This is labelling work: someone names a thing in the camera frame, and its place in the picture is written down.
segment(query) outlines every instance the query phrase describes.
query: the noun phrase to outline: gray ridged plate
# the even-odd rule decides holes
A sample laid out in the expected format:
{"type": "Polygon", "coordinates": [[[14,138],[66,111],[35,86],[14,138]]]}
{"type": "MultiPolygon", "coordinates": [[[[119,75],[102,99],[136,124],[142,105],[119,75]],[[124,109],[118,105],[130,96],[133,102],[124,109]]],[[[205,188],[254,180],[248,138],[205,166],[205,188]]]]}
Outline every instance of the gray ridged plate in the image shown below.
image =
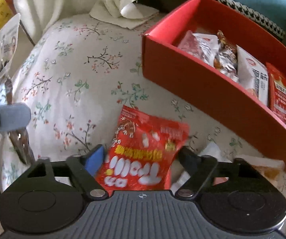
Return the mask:
{"type": "Polygon", "coordinates": [[[210,224],[192,202],[180,201],[169,191],[116,191],[104,201],[92,202],[83,216],[60,231],[20,235],[7,231],[0,239],[284,239],[274,231],[241,236],[210,224]]]}

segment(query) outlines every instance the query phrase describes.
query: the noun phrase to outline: red snack bag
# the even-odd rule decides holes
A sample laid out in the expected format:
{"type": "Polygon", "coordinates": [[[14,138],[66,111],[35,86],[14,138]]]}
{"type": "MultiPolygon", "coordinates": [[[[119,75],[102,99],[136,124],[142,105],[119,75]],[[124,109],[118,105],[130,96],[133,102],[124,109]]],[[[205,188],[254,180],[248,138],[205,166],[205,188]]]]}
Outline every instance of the red snack bag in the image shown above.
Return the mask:
{"type": "Polygon", "coordinates": [[[110,195],[115,190],[169,189],[169,168],[188,134],[187,124],[123,106],[111,149],[96,181],[110,195]]]}
{"type": "Polygon", "coordinates": [[[286,78],[272,64],[266,63],[269,75],[269,107],[286,124],[286,78]]]}

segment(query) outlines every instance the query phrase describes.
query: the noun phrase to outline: red box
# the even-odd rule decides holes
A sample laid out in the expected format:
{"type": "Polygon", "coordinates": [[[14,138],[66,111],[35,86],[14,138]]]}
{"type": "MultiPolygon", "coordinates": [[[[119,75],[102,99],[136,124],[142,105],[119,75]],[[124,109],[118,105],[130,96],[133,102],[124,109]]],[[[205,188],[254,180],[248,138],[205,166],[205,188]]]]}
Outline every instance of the red box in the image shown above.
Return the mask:
{"type": "Polygon", "coordinates": [[[286,170],[286,125],[245,89],[176,46],[187,30],[219,29],[263,64],[286,76],[286,47],[259,25],[214,0],[189,0],[143,36],[143,75],[244,138],[286,170]]]}

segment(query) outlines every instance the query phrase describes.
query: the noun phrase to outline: floral fabric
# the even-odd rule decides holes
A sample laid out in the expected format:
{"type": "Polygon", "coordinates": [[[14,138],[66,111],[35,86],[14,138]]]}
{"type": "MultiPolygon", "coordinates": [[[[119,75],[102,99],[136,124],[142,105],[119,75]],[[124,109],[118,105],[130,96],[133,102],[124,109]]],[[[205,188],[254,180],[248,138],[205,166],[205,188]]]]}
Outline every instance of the floral fabric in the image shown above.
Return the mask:
{"type": "MultiPolygon", "coordinates": [[[[108,148],[123,104],[188,123],[188,145],[196,153],[214,141],[230,160],[239,154],[261,156],[219,122],[143,77],[141,34],[159,19],[128,30],[77,15],[45,33],[13,77],[13,100],[31,109],[27,130],[35,158],[60,161],[99,143],[108,148]]],[[[0,135],[1,190],[25,170],[0,135]]],[[[278,189],[286,197],[286,173],[278,189]]],[[[282,230],[286,234],[286,221],[282,230]]]]}

